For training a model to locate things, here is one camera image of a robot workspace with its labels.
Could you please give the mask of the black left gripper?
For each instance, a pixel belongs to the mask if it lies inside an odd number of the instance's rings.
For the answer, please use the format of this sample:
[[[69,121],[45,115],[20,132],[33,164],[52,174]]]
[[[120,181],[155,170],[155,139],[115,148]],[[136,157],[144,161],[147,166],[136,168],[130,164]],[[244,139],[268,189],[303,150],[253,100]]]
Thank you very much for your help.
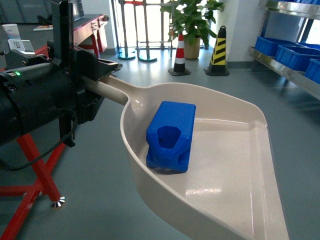
[[[85,83],[80,77],[94,79],[94,71],[96,70],[96,80],[110,76],[122,69],[121,63],[97,58],[97,56],[83,48],[72,49],[73,64],[70,67],[69,75],[73,88],[75,89],[75,111],[79,124],[93,121],[104,101],[104,97],[86,89]]]

